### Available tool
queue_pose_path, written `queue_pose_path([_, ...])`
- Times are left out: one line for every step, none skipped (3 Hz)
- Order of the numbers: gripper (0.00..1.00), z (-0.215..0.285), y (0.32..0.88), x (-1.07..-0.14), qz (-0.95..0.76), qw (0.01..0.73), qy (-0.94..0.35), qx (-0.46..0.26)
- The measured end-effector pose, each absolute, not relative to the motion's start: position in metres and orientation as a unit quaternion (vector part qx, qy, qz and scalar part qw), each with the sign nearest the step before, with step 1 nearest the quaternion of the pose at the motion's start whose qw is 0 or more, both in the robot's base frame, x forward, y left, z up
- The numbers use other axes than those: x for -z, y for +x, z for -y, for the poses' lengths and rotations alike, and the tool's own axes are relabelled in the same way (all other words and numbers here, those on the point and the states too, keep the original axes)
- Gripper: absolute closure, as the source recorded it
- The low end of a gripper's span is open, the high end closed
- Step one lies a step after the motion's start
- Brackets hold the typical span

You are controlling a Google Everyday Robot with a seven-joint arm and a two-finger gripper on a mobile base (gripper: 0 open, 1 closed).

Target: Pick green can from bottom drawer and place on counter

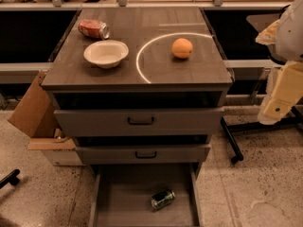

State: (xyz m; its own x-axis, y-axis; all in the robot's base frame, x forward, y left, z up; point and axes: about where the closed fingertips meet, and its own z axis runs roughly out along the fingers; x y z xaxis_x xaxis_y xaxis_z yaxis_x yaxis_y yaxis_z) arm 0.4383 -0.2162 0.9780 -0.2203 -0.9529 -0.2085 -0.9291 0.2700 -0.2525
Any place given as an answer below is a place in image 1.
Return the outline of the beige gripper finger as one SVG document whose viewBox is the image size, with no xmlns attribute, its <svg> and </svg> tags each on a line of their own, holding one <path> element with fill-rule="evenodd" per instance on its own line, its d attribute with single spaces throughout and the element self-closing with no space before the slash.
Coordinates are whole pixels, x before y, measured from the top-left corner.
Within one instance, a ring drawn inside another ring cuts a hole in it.
<svg viewBox="0 0 303 227">
<path fill-rule="evenodd" d="M 288 61 L 269 74 L 266 96 L 259 112 L 258 122 L 274 125 L 303 97 L 303 62 Z"/>
<path fill-rule="evenodd" d="M 258 44 L 271 45 L 276 43 L 276 30 L 280 20 L 272 22 L 269 26 L 263 29 L 256 38 Z"/>
</svg>

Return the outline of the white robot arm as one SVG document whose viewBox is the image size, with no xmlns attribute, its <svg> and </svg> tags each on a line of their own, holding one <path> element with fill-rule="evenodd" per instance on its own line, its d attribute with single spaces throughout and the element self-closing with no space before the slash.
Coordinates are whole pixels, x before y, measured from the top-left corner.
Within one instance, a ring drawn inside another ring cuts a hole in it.
<svg viewBox="0 0 303 227">
<path fill-rule="evenodd" d="M 256 42 L 272 45 L 286 61 L 276 71 L 276 80 L 268 80 L 258 113 L 259 123 L 274 125 L 303 97 L 303 0 L 294 0 L 278 20 L 260 32 Z"/>
</svg>

